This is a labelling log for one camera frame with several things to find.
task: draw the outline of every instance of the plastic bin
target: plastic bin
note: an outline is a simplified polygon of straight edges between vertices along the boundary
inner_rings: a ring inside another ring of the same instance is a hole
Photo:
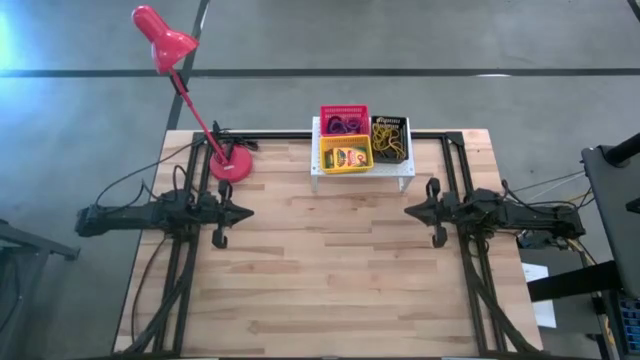
[[[347,129],[346,133],[334,134],[329,132],[329,123],[334,116],[343,121],[357,121],[357,130]],[[345,136],[348,134],[369,135],[369,110],[367,105],[322,105],[320,107],[320,134],[322,136]]]
[[[367,166],[359,168],[328,168],[325,152],[336,147],[364,147],[367,153]],[[373,154],[369,135],[329,136],[320,138],[320,164],[327,174],[345,174],[367,172],[373,168]]]
[[[374,141],[374,125],[378,124],[385,128],[390,128],[398,131],[398,142],[402,144],[404,148],[404,157],[398,158],[396,152],[393,149],[387,149],[382,152],[376,151],[373,149],[373,141]],[[372,151],[373,151],[373,159],[378,163],[387,163],[387,164],[400,164],[403,161],[409,159],[409,151],[411,149],[408,148],[407,138],[411,136],[407,133],[407,118],[406,117],[397,117],[397,116],[372,116],[371,117],[371,141],[372,141]]]

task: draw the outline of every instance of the concrete floor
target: concrete floor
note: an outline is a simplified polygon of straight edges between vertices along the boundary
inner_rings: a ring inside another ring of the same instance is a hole
[[[190,32],[200,0],[146,3]],[[129,20],[137,4],[5,0],[0,69],[151,69]],[[213,0],[194,67],[640,68],[639,32],[624,0]],[[512,187],[576,171],[582,148],[640,129],[638,77],[197,78],[189,87],[203,117],[237,129],[307,128],[324,103],[366,103],[414,128],[489,128]],[[109,353],[139,233],[81,239],[75,214],[157,160],[173,96],[162,78],[0,78],[0,218],[82,247],[77,262],[50,261],[25,359]],[[197,124],[183,109],[177,127]],[[588,187],[573,184],[540,200]],[[138,187],[127,181],[104,203]],[[596,208],[581,215],[584,243],[610,259]],[[556,353],[597,356],[582,338],[543,336]]]

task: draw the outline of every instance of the butcher block tabletop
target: butcher block tabletop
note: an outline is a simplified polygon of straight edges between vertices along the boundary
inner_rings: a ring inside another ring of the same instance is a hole
[[[464,134],[474,186],[501,191],[489,132],[456,131]],[[169,131],[161,157],[191,143],[193,133]],[[202,228],[182,356],[478,354],[455,228],[445,225],[449,240],[434,249],[433,228],[403,211],[426,199],[430,177],[448,190],[438,141],[413,140],[416,177],[404,194],[394,179],[331,177],[322,178],[313,194],[310,139],[259,140],[259,145],[251,175],[233,185],[232,197],[255,215],[226,230],[224,250],[211,244],[215,225]],[[188,158],[185,150],[159,165],[154,194],[172,190],[173,167],[186,168]],[[455,166],[458,188],[464,189],[459,163]],[[209,181],[215,193],[217,181]],[[131,344],[133,299],[162,239],[161,231],[142,233],[114,351]],[[160,305],[171,241],[159,250],[141,290],[136,335]],[[498,301],[525,338],[541,349],[516,242],[508,234],[489,241]],[[168,321],[167,348],[177,308]],[[483,314],[492,339],[488,312]]]

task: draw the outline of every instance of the lamp shade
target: lamp shade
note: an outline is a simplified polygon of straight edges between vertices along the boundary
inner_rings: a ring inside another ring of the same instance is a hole
[[[133,10],[131,18],[151,42],[151,56],[160,74],[167,72],[198,47],[198,40],[183,32],[171,30],[149,5],[138,6]]]

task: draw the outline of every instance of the lamp base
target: lamp base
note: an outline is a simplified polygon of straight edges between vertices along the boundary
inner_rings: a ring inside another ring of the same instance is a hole
[[[218,180],[229,180],[232,183],[241,181],[249,176],[252,167],[251,153],[244,146],[235,146],[233,148],[231,159],[226,165],[220,164],[216,160],[215,154],[209,160],[211,174]]]

